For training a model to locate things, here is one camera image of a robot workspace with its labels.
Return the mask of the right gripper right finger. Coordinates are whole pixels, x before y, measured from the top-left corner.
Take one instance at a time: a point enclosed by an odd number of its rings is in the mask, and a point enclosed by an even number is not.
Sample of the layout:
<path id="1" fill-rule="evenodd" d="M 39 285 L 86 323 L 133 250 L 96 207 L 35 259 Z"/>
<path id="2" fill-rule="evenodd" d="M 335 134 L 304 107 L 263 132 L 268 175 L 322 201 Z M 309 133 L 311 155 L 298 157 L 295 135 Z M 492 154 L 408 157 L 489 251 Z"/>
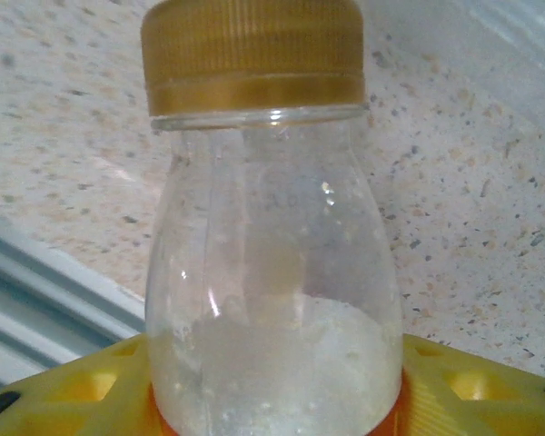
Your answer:
<path id="1" fill-rule="evenodd" d="M 400 435 L 545 435 L 545 378 L 406 334 Z"/>

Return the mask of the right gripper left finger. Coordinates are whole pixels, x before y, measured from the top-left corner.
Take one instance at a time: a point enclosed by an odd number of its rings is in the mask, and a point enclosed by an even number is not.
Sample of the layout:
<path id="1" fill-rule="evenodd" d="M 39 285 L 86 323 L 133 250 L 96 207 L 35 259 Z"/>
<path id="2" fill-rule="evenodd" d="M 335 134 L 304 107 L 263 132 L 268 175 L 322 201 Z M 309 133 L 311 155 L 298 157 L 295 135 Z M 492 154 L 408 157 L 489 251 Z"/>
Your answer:
<path id="1" fill-rule="evenodd" d="M 143 334 L 0 390 L 0 435 L 162 435 Z"/>

